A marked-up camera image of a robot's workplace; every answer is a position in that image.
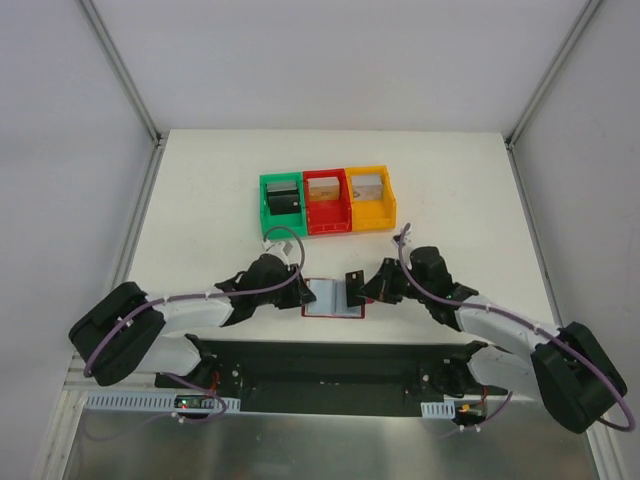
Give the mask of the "red leather card holder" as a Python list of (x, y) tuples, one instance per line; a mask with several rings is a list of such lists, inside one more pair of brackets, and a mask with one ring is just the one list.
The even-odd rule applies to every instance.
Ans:
[(347, 282), (344, 279), (310, 278), (306, 286), (316, 300), (301, 308), (305, 318), (364, 319), (366, 303), (349, 306)]

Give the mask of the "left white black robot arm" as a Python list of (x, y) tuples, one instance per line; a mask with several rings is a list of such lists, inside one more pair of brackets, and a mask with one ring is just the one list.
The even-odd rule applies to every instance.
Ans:
[(314, 302), (301, 270), (299, 264), (264, 253), (206, 291), (154, 300), (137, 283), (124, 282), (69, 331), (85, 361), (83, 376), (110, 386), (137, 370), (150, 370), (177, 375), (188, 388), (202, 388), (212, 367), (194, 331), (239, 324), (263, 305), (286, 310)]

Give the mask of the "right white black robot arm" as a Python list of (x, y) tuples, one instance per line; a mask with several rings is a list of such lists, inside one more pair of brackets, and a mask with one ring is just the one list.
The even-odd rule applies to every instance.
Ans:
[(442, 394), (462, 397), (492, 386), (539, 401), (565, 429), (582, 433), (624, 403), (627, 386), (593, 333), (572, 322), (565, 327), (536, 324), (490, 303), (477, 290), (452, 279), (435, 247), (386, 258), (359, 288), (362, 297), (386, 304), (411, 299), (441, 325), (474, 336), (430, 382)]

